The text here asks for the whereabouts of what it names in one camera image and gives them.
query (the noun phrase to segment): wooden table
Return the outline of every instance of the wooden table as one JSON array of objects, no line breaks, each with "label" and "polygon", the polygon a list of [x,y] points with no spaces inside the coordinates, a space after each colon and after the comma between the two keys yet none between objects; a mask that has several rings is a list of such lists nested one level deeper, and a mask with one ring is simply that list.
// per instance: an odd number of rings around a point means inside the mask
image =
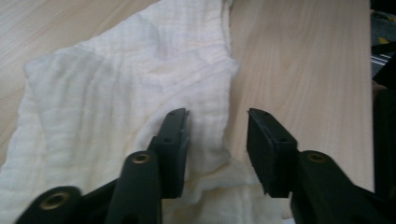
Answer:
[{"label": "wooden table", "polygon": [[[23,65],[90,39],[152,4],[140,1],[0,2],[0,163],[17,126]],[[368,0],[235,0],[233,81],[226,144],[247,161],[248,109],[272,113],[300,150],[333,157],[373,188]]]}]

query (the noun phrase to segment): cloth fold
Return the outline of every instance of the cloth fold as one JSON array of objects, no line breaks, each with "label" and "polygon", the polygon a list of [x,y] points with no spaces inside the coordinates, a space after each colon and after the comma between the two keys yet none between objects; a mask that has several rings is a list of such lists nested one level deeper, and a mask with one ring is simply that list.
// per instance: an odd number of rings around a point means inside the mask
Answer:
[{"label": "cloth fold", "polygon": [[222,142],[238,70],[231,3],[162,0],[26,64],[18,129],[0,173],[0,222],[14,221],[47,189],[87,193],[117,178],[127,155],[147,149],[166,113],[185,107],[186,184],[182,198],[163,202],[164,223],[281,223],[254,171]]}]

